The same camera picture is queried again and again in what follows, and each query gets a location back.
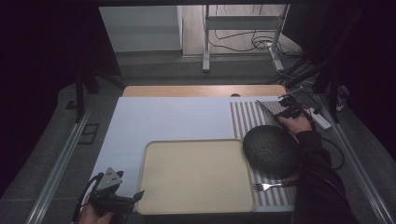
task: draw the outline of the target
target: fork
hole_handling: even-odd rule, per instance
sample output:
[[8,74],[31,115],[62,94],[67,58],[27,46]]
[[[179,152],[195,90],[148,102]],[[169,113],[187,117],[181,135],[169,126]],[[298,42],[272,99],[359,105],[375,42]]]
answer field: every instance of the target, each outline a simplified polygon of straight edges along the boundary
[[298,180],[286,180],[275,184],[253,184],[254,191],[266,191],[271,188],[285,188],[297,186]]

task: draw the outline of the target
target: beige tray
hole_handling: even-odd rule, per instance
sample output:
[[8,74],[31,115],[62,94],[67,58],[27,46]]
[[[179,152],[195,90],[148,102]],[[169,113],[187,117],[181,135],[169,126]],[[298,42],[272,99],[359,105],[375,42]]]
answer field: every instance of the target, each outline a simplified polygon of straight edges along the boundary
[[239,139],[151,142],[140,175],[142,215],[237,213],[255,207]]

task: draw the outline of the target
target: power strip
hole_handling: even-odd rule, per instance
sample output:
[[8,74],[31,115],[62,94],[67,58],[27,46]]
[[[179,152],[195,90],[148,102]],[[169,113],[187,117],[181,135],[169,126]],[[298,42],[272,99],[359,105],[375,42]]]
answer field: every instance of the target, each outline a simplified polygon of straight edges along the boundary
[[309,111],[311,111],[312,118],[314,121],[322,128],[323,130],[328,130],[332,127],[332,125],[327,121],[325,118],[323,118],[320,114],[314,114],[314,108],[309,108]]

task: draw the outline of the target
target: person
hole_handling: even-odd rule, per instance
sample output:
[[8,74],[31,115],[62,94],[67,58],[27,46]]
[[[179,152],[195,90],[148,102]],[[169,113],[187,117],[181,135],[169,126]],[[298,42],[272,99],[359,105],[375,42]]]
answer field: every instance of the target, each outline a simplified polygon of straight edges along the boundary
[[[303,114],[295,119],[278,117],[278,121],[295,135],[302,150],[292,223],[359,223],[350,209],[344,183],[332,169],[330,153],[321,145],[320,133],[312,131]],[[90,204],[86,204],[78,224],[107,224],[112,216],[112,213],[105,213],[100,217]]]

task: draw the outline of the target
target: person's right hand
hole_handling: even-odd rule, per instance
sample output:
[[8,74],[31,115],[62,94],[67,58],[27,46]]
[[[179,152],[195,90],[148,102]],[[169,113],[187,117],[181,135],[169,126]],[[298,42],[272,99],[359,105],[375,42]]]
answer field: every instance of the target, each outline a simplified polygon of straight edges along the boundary
[[303,131],[312,131],[311,124],[303,113],[301,113],[295,119],[285,119],[281,116],[277,117],[277,119],[280,123],[285,125],[293,134],[297,134]]

